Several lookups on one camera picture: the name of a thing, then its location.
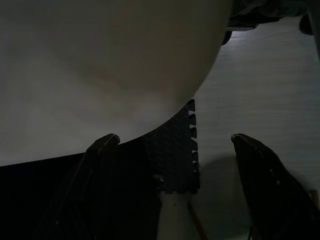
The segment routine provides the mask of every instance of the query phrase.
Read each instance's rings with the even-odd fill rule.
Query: gray floor
[[[193,202],[209,239],[247,239],[250,226],[233,133],[262,141],[320,190],[320,62],[299,20],[234,32],[195,96],[201,189]]]

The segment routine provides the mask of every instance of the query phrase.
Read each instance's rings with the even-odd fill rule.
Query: white floor
[[[209,239],[248,237],[233,133],[262,141],[320,190],[320,62],[299,20],[234,32],[195,96],[201,189],[193,202]]]

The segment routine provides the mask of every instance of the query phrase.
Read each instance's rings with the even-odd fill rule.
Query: white curved surface
[[[230,0],[1,0],[0,165],[122,142],[173,116],[209,72]]]

